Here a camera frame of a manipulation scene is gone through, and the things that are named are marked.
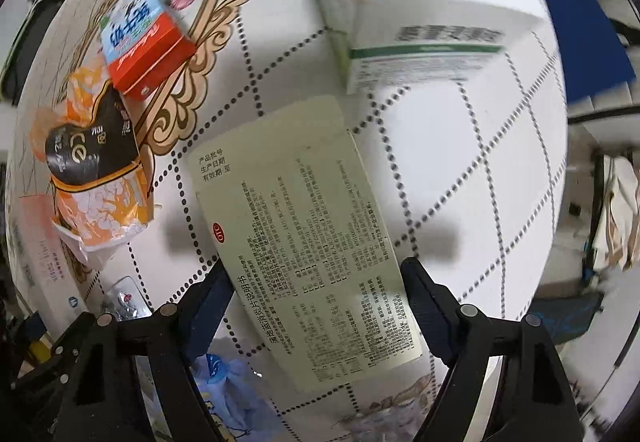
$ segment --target black label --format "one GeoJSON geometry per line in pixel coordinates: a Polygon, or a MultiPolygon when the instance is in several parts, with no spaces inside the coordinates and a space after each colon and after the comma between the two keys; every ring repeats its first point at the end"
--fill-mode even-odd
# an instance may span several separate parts
{"type": "Polygon", "coordinates": [[[116,89],[109,85],[95,104],[91,125],[63,124],[45,142],[49,170],[68,186],[98,186],[140,157],[133,124],[116,89]]]}

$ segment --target red otc label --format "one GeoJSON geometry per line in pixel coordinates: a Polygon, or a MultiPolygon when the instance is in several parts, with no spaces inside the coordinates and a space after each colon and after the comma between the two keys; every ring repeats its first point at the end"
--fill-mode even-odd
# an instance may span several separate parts
{"type": "Polygon", "coordinates": [[[213,235],[215,236],[216,240],[218,240],[220,243],[224,243],[225,232],[222,230],[222,227],[220,227],[217,223],[214,223],[212,229],[213,235]]]}

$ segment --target blue plastic bag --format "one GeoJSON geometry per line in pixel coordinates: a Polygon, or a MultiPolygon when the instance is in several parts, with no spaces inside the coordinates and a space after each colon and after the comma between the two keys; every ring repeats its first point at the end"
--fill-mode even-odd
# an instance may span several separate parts
{"type": "Polygon", "coordinates": [[[244,362],[206,354],[196,359],[191,371],[209,413],[236,437],[264,442],[282,429],[273,409],[248,384],[250,370],[244,362]]]}

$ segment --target tablecloth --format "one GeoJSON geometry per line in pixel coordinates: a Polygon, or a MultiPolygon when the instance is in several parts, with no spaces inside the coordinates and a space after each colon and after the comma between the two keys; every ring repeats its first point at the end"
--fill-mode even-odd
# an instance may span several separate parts
{"type": "MultiPolygon", "coordinates": [[[[52,194],[49,171],[31,152],[31,114],[64,98],[68,74],[98,52],[98,23],[115,1],[67,0],[25,85],[8,166],[8,243],[18,288],[28,286],[19,269],[17,199],[52,194]]],[[[217,260],[186,170],[194,145],[293,101],[336,94],[398,260],[418,256],[436,282],[488,316],[523,316],[558,221],[566,165],[566,101],[550,22],[469,82],[346,96],[314,0],[170,2],[198,53],[145,107],[132,108],[143,161],[154,172],[155,218],[99,273],[69,258],[90,310],[97,311],[105,290],[125,275],[152,309],[178,301],[217,260]]],[[[446,373],[424,346],[421,358],[376,378],[299,393],[237,296],[212,348],[264,376],[283,441],[348,438],[338,424],[344,417],[420,379],[432,400],[446,373]]]]}

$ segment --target brown ornate pattern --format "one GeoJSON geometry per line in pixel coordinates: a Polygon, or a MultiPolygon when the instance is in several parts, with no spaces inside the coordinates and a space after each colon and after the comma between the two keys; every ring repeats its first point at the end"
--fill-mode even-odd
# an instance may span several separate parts
{"type": "Polygon", "coordinates": [[[179,139],[188,139],[196,127],[196,110],[207,96],[206,75],[216,53],[231,37],[231,22],[248,0],[203,0],[190,28],[196,54],[156,90],[136,124],[138,144],[148,144],[156,155],[166,155],[179,139]]]}

